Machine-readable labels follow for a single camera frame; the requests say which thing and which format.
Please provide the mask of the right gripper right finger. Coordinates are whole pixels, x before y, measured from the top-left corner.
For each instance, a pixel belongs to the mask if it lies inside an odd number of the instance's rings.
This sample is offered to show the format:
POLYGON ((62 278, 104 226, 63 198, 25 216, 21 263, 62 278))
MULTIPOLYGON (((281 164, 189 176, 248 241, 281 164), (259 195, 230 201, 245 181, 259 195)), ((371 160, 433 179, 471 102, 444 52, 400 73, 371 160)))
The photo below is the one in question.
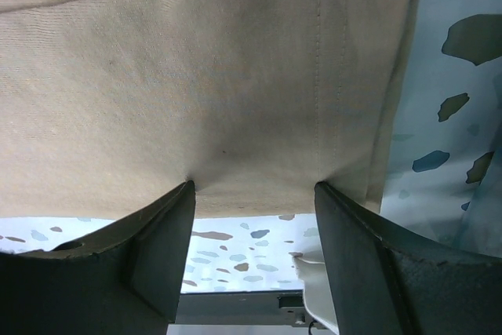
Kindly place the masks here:
POLYGON ((329 186, 315 212, 342 334, 499 334, 501 260, 413 233, 329 186))

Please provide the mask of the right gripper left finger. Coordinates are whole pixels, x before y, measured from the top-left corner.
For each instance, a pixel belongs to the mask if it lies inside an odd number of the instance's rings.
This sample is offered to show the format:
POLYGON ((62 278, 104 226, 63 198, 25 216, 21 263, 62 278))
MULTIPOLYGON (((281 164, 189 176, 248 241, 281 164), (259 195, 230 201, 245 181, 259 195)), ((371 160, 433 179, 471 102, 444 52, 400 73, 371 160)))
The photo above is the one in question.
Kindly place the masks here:
POLYGON ((50 251, 2 254, 2 333, 166 333, 176 319, 194 217, 188 181, 50 251))

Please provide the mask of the beige t-shirt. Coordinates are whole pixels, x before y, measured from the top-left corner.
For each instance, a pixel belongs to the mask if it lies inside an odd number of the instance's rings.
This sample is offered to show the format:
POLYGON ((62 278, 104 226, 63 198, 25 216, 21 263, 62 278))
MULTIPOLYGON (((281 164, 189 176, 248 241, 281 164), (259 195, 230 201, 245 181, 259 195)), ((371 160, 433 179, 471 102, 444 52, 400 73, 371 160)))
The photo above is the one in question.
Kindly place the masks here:
POLYGON ((1 0, 1 215, 378 211, 418 0, 1 0))

